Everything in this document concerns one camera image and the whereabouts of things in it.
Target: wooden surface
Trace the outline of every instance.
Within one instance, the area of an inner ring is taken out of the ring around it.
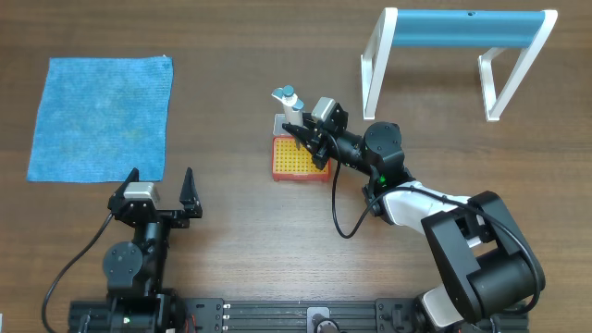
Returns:
[[[497,192],[547,276],[533,332],[592,325],[592,3],[537,1],[0,2],[0,313],[3,332],[41,332],[44,294],[107,214],[116,183],[29,183],[37,107],[50,57],[172,56],[161,196],[173,206],[186,167],[202,220],[174,230],[167,286],[188,297],[373,300],[413,297],[439,283],[426,241],[368,218],[351,240],[333,227],[329,183],[274,182],[271,91],[290,83],[308,107],[330,96],[363,133],[360,53],[385,6],[557,8],[559,20],[499,123],[486,123],[476,66],[483,50],[391,52],[377,118],[401,125],[406,165],[450,194]],[[506,80],[516,52],[496,60]],[[339,181],[349,229],[366,178]],[[65,275],[49,318],[65,330],[68,304],[105,295],[102,259],[132,231],[112,223]]]

